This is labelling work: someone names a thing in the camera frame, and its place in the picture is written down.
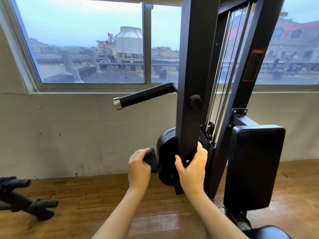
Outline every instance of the black dumbbell rack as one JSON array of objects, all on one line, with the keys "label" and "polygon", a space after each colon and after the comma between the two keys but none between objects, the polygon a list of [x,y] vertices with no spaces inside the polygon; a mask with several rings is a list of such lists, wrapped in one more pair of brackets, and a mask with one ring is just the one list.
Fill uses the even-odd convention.
[{"label": "black dumbbell rack", "polygon": [[30,179],[17,179],[15,176],[0,177],[0,211],[11,210],[12,212],[24,211],[45,221],[54,216],[54,212],[47,208],[55,208],[59,201],[41,201],[40,199],[31,201],[27,197],[14,192],[16,188],[26,188],[31,184]]}]

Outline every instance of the hand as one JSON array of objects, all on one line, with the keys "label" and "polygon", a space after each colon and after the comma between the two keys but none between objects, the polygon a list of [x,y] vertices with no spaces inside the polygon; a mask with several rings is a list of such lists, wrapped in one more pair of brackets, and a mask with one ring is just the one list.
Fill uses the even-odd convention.
[{"label": "hand", "polygon": [[175,167],[178,171],[181,186],[187,197],[204,193],[205,165],[207,161],[207,150],[200,142],[194,159],[187,168],[184,168],[181,158],[175,155]]},{"label": "hand", "polygon": [[130,189],[145,193],[151,177],[151,167],[143,161],[149,148],[137,150],[128,163]]}]

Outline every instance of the black knob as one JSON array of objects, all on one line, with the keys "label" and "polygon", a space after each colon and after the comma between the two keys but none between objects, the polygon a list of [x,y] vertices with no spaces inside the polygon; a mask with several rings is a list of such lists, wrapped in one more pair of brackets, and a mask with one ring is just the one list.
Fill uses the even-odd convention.
[{"label": "black knob", "polygon": [[195,110],[200,110],[203,107],[203,101],[200,98],[200,95],[192,95],[190,97],[190,106]]}]

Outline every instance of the forearm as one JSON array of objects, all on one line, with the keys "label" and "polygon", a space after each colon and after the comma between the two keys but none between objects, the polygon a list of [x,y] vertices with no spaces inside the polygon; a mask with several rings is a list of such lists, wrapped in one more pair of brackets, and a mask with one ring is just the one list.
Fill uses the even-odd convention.
[{"label": "forearm", "polygon": [[188,196],[212,239],[248,239],[205,194]]},{"label": "forearm", "polygon": [[128,189],[124,198],[112,214],[95,233],[92,239],[122,239],[126,238],[134,217],[134,213],[144,193]]}]

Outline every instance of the sky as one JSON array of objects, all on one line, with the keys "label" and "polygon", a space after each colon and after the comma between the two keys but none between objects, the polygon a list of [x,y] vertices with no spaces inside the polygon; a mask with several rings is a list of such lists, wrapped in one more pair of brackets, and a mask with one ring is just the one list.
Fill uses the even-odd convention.
[{"label": "sky", "polygon": [[[121,26],[142,28],[141,3],[99,0],[16,0],[29,38],[57,46],[96,46]],[[319,0],[285,0],[286,18],[319,21]],[[154,5],[152,47],[179,50],[181,7]]]}]

